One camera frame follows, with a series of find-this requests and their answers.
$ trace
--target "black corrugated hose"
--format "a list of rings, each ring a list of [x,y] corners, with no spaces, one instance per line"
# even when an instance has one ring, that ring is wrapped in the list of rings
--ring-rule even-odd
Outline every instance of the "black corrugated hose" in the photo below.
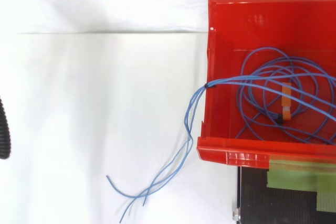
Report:
[[[9,128],[7,124],[7,118],[5,114],[2,101],[0,99],[0,158],[6,159],[9,158],[11,149],[10,149],[10,139]]]

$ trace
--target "green masking tape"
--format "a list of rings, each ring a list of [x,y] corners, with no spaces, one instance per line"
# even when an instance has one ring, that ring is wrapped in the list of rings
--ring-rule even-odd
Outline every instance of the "green masking tape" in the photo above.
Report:
[[[317,192],[317,211],[336,212],[336,165],[270,160],[267,187]]]

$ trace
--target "blue cable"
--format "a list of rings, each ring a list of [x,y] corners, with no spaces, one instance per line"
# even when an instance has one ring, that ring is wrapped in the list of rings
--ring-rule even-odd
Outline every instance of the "blue cable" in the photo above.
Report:
[[[271,60],[271,61],[263,64],[262,66],[260,66],[260,68],[255,70],[250,75],[244,75],[244,69],[245,69],[245,65],[246,65],[248,59],[251,56],[253,56],[256,52],[259,52],[259,51],[262,51],[262,50],[276,51],[281,55],[281,57],[276,58],[274,60]],[[307,65],[310,68],[314,68],[318,72],[310,72],[309,69],[304,67],[304,65]],[[303,73],[295,73],[295,70],[301,70],[301,71],[303,71]],[[312,79],[312,82],[314,83],[314,87],[315,87],[314,94],[309,94],[309,93],[303,91],[302,83],[301,83],[299,77],[310,77]],[[316,80],[316,77],[324,77],[324,78],[327,79],[329,87],[330,87],[331,102],[327,102],[327,101],[322,100],[318,97],[319,85],[318,85],[318,82]],[[278,81],[278,79],[289,79],[289,82],[295,84],[295,86],[297,88],[295,88],[293,86],[290,86],[290,85],[283,84],[282,82]],[[255,84],[254,81],[258,81],[258,80],[265,80],[265,84],[263,86]],[[300,97],[296,98],[296,97],[293,97],[291,95],[284,94],[280,91],[268,88],[267,84],[269,82],[280,85],[281,87],[282,86],[288,87],[291,90],[294,90],[294,91],[298,92],[300,94]],[[219,84],[230,84],[230,85],[238,85],[239,86],[239,88],[237,90],[237,93],[236,93],[236,103],[237,103],[239,112],[240,112],[240,114],[241,114],[241,116],[242,116],[242,118],[245,122],[245,126],[242,128],[242,130],[237,134],[237,136],[235,138],[239,138],[244,130],[249,129],[255,137],[257,137],[260,140],[263,140],[251,128],[251,124],[258,124],[258,125],[262,125],[262,126],[265,126],[265,127],[275,127],[275,128],[281,129],[285,134],[289,135],[290,137],[293,137],[294,139],[296,139],[298,141],[304,142],[304,143],[309,143],[310,139],[316,138],[316,139],[324,141],[325,143],[334,144],[333,139],[336,137],[336,132],[329,139],[324,139],[324,138],[320,137],[318,135],[318,133],[322,130],[324,125],[327,123],[328,119],[331,119],[331,120],[336,122],[336,118],[331,115],[331,112],[333,111],[333,109],[336,109],[336,105],[334,104],[334,99],[335,99],[334,88],[336,88],[336,78],[328,75],[315,62],[313,62],[311,60],[308,60],[308,59],[305,59],[305,58],[301,58],[301,57],[289,57],[283,51],[281,51],[277,48],[273,48],[273,47],[258,48],[256,50],[250,52],[248,54],[248,56],[245,58],[242,66],[241,66],[240,76],[210,81],[210,82],[207,83],[207,87],[210,88],[210,87],[213,87],[213,86],[219,85]],[[259,88],[259,89],[263,90],[262,91],[263,92],[262,93],[263,94],[262,95],[262,103],[263,104],[259,104],[257,102],[257,100],[254,97],[252,88]],[[112,188],[116,192],[118,192],[122,196],[125,196],[127,198],[132,199],[131,202],[126,207],[126,209],[125,209],[125,211],[124,211],[124,213],[123,213],[123,215],[120,219],[120,223],[121,223],[122,219],[124,218],[128,209],[130,208],[130,206],[133,204],[133,202],[136,199],[144,198],[143,205],[142,205],[142,206],[144,206],[148,196],[152,195],[153,193],[159,191],[162,187],[164,187],[182,168],[182,166],[183,166],[183,164],[184,164],[184,162],[185,162],[185,160],[186,160],[188,154],[190,153],[190,151],[193,147],[193,144],[194,144],[194,139],[191,136],[191,130],[192,130],[192,127],[193,127],[193,122],[194,122],[194,117],[195,117],[195,112],[196,112],[198,102],[199,102],[199,100],[200,100],[200,98],[201,98],[201,96],[202,96],[202,94],[204,93],[205,90],[206,90],[205,87],[201,87],[193,94],[193,96],[190,99],[188,108],[186,110],[186,113],[185,113],[185,116],[184,116],[184,126],[185,126],[185,129],[187,131],[187,140],[183,143],[183,145],[177,151],[177,153],[172,158],[172,160],[165,167],[163,167],[159,171],[159,173],[155,176],[155,178],[153,179],[153,181],[151,182],[149,187],[147,187],[145,190],[143,190],[138,195],[135,195],[135,196],[128,195],[128,194],[123,193],[119,189],[117,189],[116,186],[114,185],[114,183],[112,182],[112,180],[110,179],[110,177],[108,175],[106,176],[109,183],[111,184]],[[273,99],[271,102],[266,103],[265,91],[269,91],[269,92],[277,94],[276,98]],[[313,133],[305,132],[305,131],[302,131],[302,130],[299,130],[299,129],[296,129],[296,128],[292,128],[292,127],[288,127],[288,126],[278,125],[277,122],[276,122],[278,114],[273,112],[273,111],[269,111],[268,108],[273,103],[275,103],[278,99],[280,99],[282,96],[288,97],[288,98],[290,98],[294,101],[297,101],[299,103],[298,107],[291,113],[292,117],[303,113],[307,109],[313,109],[313,110],[325,115],[325,118],[324,118],[323,122],[320,124],[319,127],[317,127],[317,129],[315,129],[315,131]],[[312,100],[308,103],[304,100],[305,97],[310,97],[310,98],[312,98]],[[253,118],[248,117],[244,113],[243,99],[245,99],[245,101],[247,101],[250,105],[254,106],[257,109],[258,113]],[[314,106],[313,104],[316,101],[319,101],[321,103],[324,103],[324,104],[328,105],[330,107],[329,111],[326,112],[326,111],[323,111],[323,110],[317,108],[316,106]],[[257,118],[260,115],[266,116],[270,120],[271,124],[258,122]],[[299,138],[299,137],[293,135],[292,133],[290,133],[289,131],[298,132],[298,133],[301,133],[303,135],[306,135],[307,137],[306,138]],[[172,171],[171,173],[167,174],[164,178],[157,181],[159,179],[159,177],[163,174],[163,172],[167,168],[169,168],[178,157],[179,158],[182,157],[178,167],[174,171]]]

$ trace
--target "dark panel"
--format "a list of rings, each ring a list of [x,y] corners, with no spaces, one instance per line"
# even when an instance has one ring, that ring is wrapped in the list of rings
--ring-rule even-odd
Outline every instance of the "dark panel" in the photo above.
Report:
[[[335,224],[336,214],[316,211],[315,192],[267,188],[267,170],[242,168],[242,224]]]

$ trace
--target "red plastic bin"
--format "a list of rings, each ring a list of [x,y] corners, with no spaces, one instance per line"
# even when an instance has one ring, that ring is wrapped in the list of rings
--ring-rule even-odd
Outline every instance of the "red plastic bin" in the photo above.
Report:
[[[208,12],[207,81],[240,75],[243,60],[260,47],[308,58],[336,76],[336,0],[208,0]],[[249,60],[245,74],[278,56],[258,52]],[[330,88],[326,81],[320,81],[319,97],[330,101]],[[308,81],[305,88],[311,89]],[[258,168],[268,168],[270,158],[336,163],[336,146],[319,141],[299,143],[279,129],[253,125],[266,141],[256,139],[248,129],[235,139],[245,125],[236,105],[237,89],[217,85],[206,91],[205,116],[197,141],[202,160]],[[254,108],[245,106],[247,114],[256,114]],[[315,129],[323,119],[318,112],[307,110],[287,123]],[[336,124],[329,120],[321,136],[330,137],[335,130]]]

